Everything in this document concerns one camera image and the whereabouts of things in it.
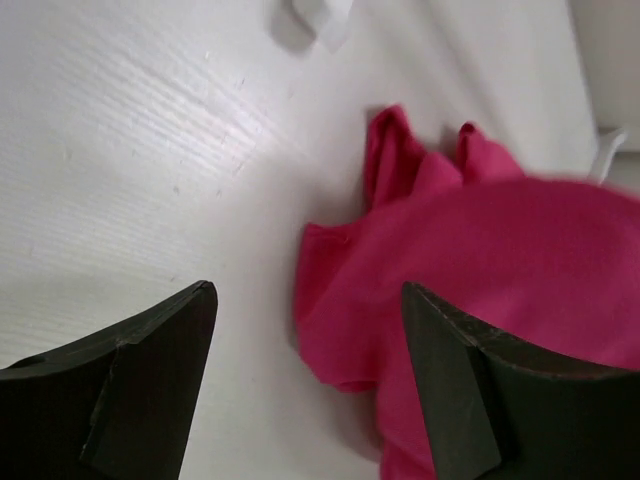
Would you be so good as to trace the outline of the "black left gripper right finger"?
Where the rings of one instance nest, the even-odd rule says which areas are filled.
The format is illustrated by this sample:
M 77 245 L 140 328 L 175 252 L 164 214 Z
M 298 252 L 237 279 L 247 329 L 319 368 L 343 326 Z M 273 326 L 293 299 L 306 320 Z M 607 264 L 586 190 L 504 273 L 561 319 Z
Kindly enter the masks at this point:
M 635 479 L 639 374 L 552 352 L 424 287 L 402 318 L 440 479 Z

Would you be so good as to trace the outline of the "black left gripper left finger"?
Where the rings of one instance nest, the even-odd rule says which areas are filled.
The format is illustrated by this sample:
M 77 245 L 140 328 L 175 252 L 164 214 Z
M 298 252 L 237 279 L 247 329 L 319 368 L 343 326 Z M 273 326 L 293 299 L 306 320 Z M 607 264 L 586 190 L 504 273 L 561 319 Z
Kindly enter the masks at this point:
M 2 478 L 178 478 L 216 314 L 199 281 L 2 369 Z

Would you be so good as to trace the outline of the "pink trousers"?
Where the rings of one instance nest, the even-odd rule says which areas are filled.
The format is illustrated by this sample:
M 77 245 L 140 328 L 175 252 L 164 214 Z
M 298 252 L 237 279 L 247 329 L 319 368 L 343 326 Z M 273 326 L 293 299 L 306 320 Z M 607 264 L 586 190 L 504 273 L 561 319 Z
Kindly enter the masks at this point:
M 453 157 L 426 149 L 404 110 L 369 124 L 365 212 L 304 229 L 293 317 L 323 383 L 374 390 L 384 479 L 434 466 L 401 318 L 418 283 L 543 348 L 639 365 L 639 201 L 593 183 L 526 174 L 472 124 Z

